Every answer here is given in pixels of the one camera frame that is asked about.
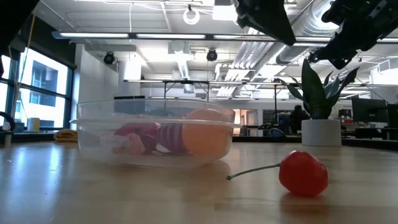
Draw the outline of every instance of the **security camera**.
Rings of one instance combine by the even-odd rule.
[[[114,52],[107,52],[104,57],[104,63],[107,65],[113,65],[116,63],[116,59],[114,57]]]
[[[209,62],[214,62],[217,60],[217,52],[215,49],[210,49],[209,52],[207,53],[207,61]]]

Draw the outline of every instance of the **yellow object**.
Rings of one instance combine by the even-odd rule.
[[[54,134],[57,142],[77,142],[77,132],[71,129],[64,129]]]
[[[217,110],[197,109],[187,119],[229,122],[228,118]],[[229,126],[213,124],[184,124],[182,139],[188,151],[196,156],[220,159],[227,155],[232,141],[233,129]]]

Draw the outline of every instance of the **potted plant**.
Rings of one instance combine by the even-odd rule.
[[[354,82],[358,68],[350,71],[343,80],[336,77],[331,83],[329,83],[330,73],[322,84],[318,74],[312,70],[308,60],[305,59],[301,74],[302,82],[299,83],[291,77],[303,91],[303,95],[294,86],[279,78],[275,79],[275,82],[285,85],[294,97],[302,100],[304,109],[310,114],[310,120],[302,121],[303,145],[341,146],[340,120],[328,118],[343,88]]]

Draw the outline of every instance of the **window frame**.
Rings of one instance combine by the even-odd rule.
[[[10,74],[9,74],[9,78],[0,78],[0,83],[5,83],[8,85],[8,91],[7,91],[7,100],[6,100],[6,110],[5,112],[7,114],[11,114],[12,113],[12,103],[14,101],[14,97],[16,96],[16,89],[15,89],[15,76],[17,75],[17,78],[19,79],[19,65],[20,65],[20,58],[21,58],[21,54],[23,54],[23,52],[18,52],[14,49],[11,49],[12,52],[12,57],[10,57],[9,54],[3,54],[6,57],[11,58],[11,64],[10,64]],[[68,129],[70,128],[70,118],[71,118],[71,112],[72,112],[72,92],[73,92],[73,76],[75,73],[75,69],[72,68],[71,66],[65,65],[64,63],[62,63],[61,61],[50,57],[49,55],[43,54],[41,51],[39,51],[38,49],[35,49],[33,47],[30,47],[29,50],[34,50],[37,53],[52,59],[58,63],[61,63],[62,65],[66,66],[68,68],[67,70],[67,82],[66,82],[66,90],[65,90],[65,94],[60,94],[57,93],[56,91],[50,91],[50,90],[46,90],[45,88],[39,88],[33,85],[27,85],[25,83],[21,83],[21,88],[27,89],[27,90],[31,90],[37,93],[43,93],[46,95],[50,95],[50,96],[55,96],[55,97],[61,97],[65,99],[65,105],[64,105],[64,114],[63,114],[63,127],[61,128],[51,128],[51,127],[40,127],[41,131],[58,131],[61,129]]]

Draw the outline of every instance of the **white plant pot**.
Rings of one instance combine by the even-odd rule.
[[[339,120],[310,119],[302,121],[302,144],[304,146],[341,146]]]

